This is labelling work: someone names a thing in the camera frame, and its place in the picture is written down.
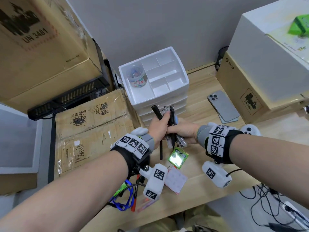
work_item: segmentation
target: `white plastic sensor housing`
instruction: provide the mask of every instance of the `white plastic sensor housing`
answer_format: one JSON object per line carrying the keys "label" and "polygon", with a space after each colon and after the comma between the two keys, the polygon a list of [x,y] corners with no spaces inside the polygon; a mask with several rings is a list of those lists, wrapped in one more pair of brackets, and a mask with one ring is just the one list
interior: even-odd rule
{"label": "white plastic sensor housing", "polygon": [[148,171],[140,169],[139,173],[148,179],[143,192],[145,197],[150,200],[157,200],[162,193],[168,168],[162,164],[156,164],[153,168],[149,167]]}
{"label": "white plastic sensor housing", "polygon": [[231,175],[226,175],[226,172],[220,165],[211,161],[206,161],[202,166],[203,172],[209,177],[212,182],[219,188],[224,188],[232,181]]}

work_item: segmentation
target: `green package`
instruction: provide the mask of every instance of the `green package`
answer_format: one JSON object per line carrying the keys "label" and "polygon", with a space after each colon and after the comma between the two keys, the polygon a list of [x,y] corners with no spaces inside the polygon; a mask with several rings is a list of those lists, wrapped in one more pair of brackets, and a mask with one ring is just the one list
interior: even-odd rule
{"label": "green package", "polygon": [[309,37],[309,15],[305,14],[297,16],[294,19],[288,33],[297,36]]}
{"label": "green package", "polygon": [[118,189],[118,191],[116,191],[116,193],[114,194],[114,196],[117,195],[119,192],[123,191],[123,189],[126,188],[126,187],[127,187],[126,183],[125,183],[125,182],[122,183],[122,185],[120,186],[120,188]]}
{"label": "green package", "polygon": [[168,158],[168,161],[170,161],[173,165],[176,166],[176,168],[180,169],[183,163],[188,158],[188,153],[185,152],[183,149],[176,147],[170,157]]}

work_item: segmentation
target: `person's left arm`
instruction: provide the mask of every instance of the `person's left arm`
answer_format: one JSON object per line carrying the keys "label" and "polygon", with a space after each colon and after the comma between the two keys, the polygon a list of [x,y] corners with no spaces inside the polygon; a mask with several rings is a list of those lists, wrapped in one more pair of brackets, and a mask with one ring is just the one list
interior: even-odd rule
{"label": "person's left arm", "polygon": [[[167,131],[169,113],[149,126],[155,148]],[[108,152],[60,177],[0,220],[0,231],[80,231],[108,202],[128,176],[117,151]]]}

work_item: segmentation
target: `silver smartphone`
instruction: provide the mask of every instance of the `silver smartphone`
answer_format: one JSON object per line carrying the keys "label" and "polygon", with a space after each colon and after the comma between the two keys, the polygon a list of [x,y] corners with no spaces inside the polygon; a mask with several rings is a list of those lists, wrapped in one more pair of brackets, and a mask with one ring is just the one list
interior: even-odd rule
{"label": "silver smartphone", "polygon": [[224,121],[228,122],[239,117],[238,111],[222,90],[209,94],[208,100]]}

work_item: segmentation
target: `white floor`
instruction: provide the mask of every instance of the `white floor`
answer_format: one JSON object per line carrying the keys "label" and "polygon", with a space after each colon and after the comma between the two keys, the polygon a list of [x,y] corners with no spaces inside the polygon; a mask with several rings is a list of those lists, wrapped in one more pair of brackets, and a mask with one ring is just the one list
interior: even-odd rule
{"label": "white floor", "polygon": [[[28,191],[23,191],[16,194],[15,196],[1,196],[0,197],[0,218],[4,216],[7,212],[11,210],[14,205],[17,205],[28,198],[30,195],[34,194],[36,191],[41,189],[47,184],[47,174],[48,174],[48,161],[49,161],[49,148],[50,148],[50,132],[51,132],[51,120],[45,120],[43,124],[43,134],[42,134],[42,143],[41,143],[41,156],[40,156],[40,170],[38,176],[38,188]],[[254,194],[253,189],[247,189],[242,191],[242,193],[248,197],[252,197]],[[275,199],[269,197],[273,208],[277,209],[278,203]],[[282,197],[282,201],[289,200],[286,197]],[[214,209],[217,213],[223,216],[226,222],[235,232],[261,232],[261,231],[272,231],[266,227],[257,226],[250,214],[250,207],[257,201],[257,198],[254,200],[249,200],[243,198],[239,193],[234,195],[229,195],[227,197],[215,200],[208,203],[208,205]],[[294,206],[297,207],[303,214],[309,217],[309,211],[304,207],[298,205],[297,203],[292,202]],[[265,209],[269,211],[269,207],[266,205],[266,199],[263,199],[263,205]],[[255,220],[261,225],[267,224],[268,222],[275,222],[274,219],[265,213],[261,204],[259,203],[254,207],[253,216]],[[280,214],[277,219],[286,223],[291,221],[291,218],[283,211],[280,210]],[[294,228],[300,229],[296,224],[292,225]],[[137,232],[138,229],[131,230],[130,232]]]}

